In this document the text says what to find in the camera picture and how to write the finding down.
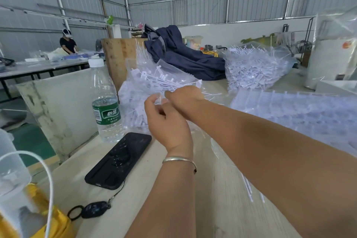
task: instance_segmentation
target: orange sticker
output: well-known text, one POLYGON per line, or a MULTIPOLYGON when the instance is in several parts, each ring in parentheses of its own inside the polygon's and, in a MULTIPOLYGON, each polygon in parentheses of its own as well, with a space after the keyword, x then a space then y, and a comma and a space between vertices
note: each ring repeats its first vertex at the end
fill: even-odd
POLYGON ((349 42, 344 42, 343 45, 342 45, 342 48, 343 49, 347 49, 347 48, 350 48, 352 45, 352 43, 349 41, 349 42))

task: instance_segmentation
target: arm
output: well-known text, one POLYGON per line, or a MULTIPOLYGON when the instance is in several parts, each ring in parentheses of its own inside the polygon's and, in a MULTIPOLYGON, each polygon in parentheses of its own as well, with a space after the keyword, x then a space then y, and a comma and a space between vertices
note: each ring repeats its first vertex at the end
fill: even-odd
MULTIPOLYGON (((156 95, 145 101, 149 130, 163 144, 167 156, 193 158, 193 143, 187 121, 164 102, 154 106, 156 95)), ((190 162, 163 163, 154 186, 125 238, 194 238, 194 166, 190 162)))
POLYGON ((67 53, 69 53, 69 54, 74 54, 74 53, 71 52, 65 45, 62 45, 62 49, 63 49, 64 51, 66 51, 67 53))
POLYGON ((268 120, 204 100, 196 87, 167 92, 303 237, 357 237, 357 158, 268 120))

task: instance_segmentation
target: black t-shirt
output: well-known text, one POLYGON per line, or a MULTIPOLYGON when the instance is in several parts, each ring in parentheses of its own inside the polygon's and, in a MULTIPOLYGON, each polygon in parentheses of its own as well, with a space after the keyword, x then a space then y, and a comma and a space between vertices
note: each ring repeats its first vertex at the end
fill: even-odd
POLYGON ((74 40, 72 40, 72 39, 69 39, 69 41, 68 41, 68 40, 66 40, 64 37, 62 37, 62 38, 60 38, 60 45, 61 45, 61 47, 62 47, 63 45, 64 45, 65 47, 67 47, 67 49, 72 52, 72 53, 69 53, 69 54, 73 54, 73 53, 75 53, 74 47, 75 47, 77 44, 76 44, 76 42, 75 42, 74 40))

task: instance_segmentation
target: hand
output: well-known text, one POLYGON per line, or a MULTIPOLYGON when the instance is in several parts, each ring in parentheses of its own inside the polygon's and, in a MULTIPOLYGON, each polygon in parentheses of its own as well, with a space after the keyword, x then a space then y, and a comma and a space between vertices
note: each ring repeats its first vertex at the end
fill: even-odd
POLYGON ((167 99, 154 105, 158 95, 145 101, 147 123, 152 135, 166 147, 168 156, 193 157, 193 141, 189 125, 167 99))
POLYGON ((196 86, 185 86, 176 89, 174 92, 166 91, 165 97, 172 105, 186 118, 186 110, 194 102, 205 100, 201 90, 196 86))

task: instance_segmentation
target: bracelet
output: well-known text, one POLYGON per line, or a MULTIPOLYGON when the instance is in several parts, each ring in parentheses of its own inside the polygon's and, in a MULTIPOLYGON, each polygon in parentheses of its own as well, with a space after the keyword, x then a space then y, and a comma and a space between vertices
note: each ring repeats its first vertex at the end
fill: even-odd
POLYGON ((187 159, 187 158, 181 157, 181 156, 170 156, 170 157, 166 157, 166 158, 163 160, 163 163, 169 162, 169 161, 187 161, 187 162, 190 162, 190 163, 194 164, 194 174, 197 173, 197 166, 196 166, 196 164, 194 163, 194 161, 192 161, 192 160, 190 160, 190 159, 187 159))

